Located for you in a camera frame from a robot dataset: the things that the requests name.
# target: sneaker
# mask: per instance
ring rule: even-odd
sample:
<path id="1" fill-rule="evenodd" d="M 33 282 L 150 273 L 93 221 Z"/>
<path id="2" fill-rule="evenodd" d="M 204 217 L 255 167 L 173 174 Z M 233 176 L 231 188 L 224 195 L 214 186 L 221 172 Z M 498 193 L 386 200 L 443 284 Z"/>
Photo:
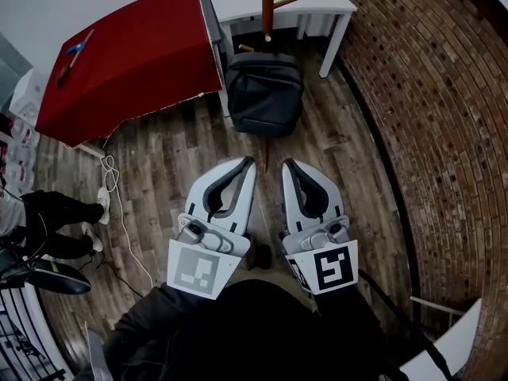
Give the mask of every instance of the sneaker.
<path id="1" fill-rule="evenodd" d="M 97 237 L 97 234 L 95 234 L 95 230 L 90 223 L 86 223 L 85 221 L 81 223 L 81 230 L 85 236 L 92 239 L 93 247 L 96 252 L 102 252 L 102 250 L 104 250 L 104 244 L 101 239 Z"/>
<path id="2" fill-rule="evenodd" d="M 98 222 L 107 225 L 110 222 L 110 193 L 105 187 L 98 190 L 97 203 L 104 208 L 104 214 Z"/>

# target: white cable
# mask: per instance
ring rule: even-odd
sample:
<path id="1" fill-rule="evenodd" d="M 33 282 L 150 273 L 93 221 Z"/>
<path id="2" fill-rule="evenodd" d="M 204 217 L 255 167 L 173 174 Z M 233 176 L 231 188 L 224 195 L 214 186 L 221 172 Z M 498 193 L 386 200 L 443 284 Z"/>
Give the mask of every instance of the white cable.
<path id="1" fill-rule="evenodd" d="M 63 144 L 63 146 L 64 146 L 66 149 L 77 149 L 77 148 L 78 148 L 78 146 L 77 146 L 77 145 L 76 145 L 75 147 L 69 147 L 69 146 L 68 146 L 67 144 L 65 144 L 65 143 L 62 143 L 62 144 Z"/>
<path id="2" fill-rule="evenodd" d="M 134 255 L 132 245 L 130 244 L 130 237 L 129 233 L 127 233 L 127 228 L 125 227 L 124 223 L 124 208 L 121 204 L 120 200 L 120 192 L 118 190 L 118 181 L 120 180 L 120 171 L 114 167 L 114 158 L 113 156 L 107 156 L 106 158 L 101 158 L 101 165 L 104 169 L 105 173 L 102 177 L 102 185 L 106 188 L 106 190 L 111 193 L 116 190 L 117 196 L 118 196 L 118 203 L 120 203 L 120 215 L 121 215 L 121 225 L 124 228 L 125 235 L 127 236 L 127 242 L 129 243 L 129 251 L 131 255 L 134 257 L 134 259 L 137 261 L 137 263 L 140 265 L 141 268 L 143 268 L 143 271 L 146 272 L 146 275 L 150 278 L 150 284 L 153 288 L 153 279 L 150 273 L 147 271 L 147 269 L 144 267 L 144 265 L 139 261 L 139 259 Z M 106 185 L 106 179 L 108 174 L 111 174 L 111 178 L 113 179 L 113 187 L 111 189 L 108 189 L 108 186 Z"/>
<path id="3" fill-rule="evenodd" d="M 113 135 L 113 133 L 111 133 L 107 138 L 106 138 L 106 141 L 104 141 L 104 144 L 102 145 L 101 149 L 104 149 L 104 147 L 106 146 L 106 144 L 108 144 L 108 141 L 110 140 L 110 137 Z"/>

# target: red tablecloth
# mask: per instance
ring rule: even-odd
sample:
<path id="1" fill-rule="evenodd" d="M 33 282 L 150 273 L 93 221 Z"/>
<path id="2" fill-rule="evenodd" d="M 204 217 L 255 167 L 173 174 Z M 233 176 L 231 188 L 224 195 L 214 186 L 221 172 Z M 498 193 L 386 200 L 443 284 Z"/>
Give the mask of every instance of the red tablecloth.
<path id="1" fill-rule="evenodd" d="M 67 80 L 66 51 L 93 29 Z M 75 146 L 124 120 L 221 89 L 199 0 L 138 0 L 63 44 L 36 130 Z"/>

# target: brick wall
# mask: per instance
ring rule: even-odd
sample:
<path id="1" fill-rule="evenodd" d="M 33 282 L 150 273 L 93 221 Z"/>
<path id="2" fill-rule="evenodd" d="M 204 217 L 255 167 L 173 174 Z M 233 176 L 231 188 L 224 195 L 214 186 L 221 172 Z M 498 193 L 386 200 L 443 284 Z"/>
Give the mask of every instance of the brick wall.
<path id="1" fill-rule="evenodd" d="M 508 47 L 469 0 L 352 1 L 341 58 L 398 176 L 422 297 L 459 309 L 483 298 L 464 379 L 498 380 L 508 368 Z"/>

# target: white desk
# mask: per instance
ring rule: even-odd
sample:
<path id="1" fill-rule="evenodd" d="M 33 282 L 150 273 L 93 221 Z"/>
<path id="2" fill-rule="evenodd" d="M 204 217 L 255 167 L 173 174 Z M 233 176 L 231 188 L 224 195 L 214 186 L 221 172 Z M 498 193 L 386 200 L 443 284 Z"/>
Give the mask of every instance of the white desk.
<path id="1" fill-rule="evenodd" d="M 230 58 L 234 55 L 232 26 L 235 27 L 239 23 L 250 21 L 253 23 L 254 28 L 248 27 L 248 31 L 245 32 L 261 30 L 261 0 L 211 1 L 221 25 L 221 31 L 224 33 L 225 52 L 228 58 Z M 274 11 L 274 29 L 290 28 L 291 26 L 298 27 L 298 39 L 302 39 L 305 33 L 310 35 L 328 35 L 331 22 L 328 23 L 328 26 L 321 28 L 325 30 L 322 34 L 316 33 L 315 30 L 312 33 L 309 32 L 311 16 L 316 14 L 339 15 L 332 39 L 321 65 L 321 70 L 319 71 L 319 75 L 325 78 L 329 74 L 333 59 L 337 54 L 353 11 L 356 11 L 356 7 L 349 0 L 299 0 Z M 225 111 L 225 115 L 228 116 L 227 94 L 222 91 L 219 95 L 221 97 L 222 108 Z"/>

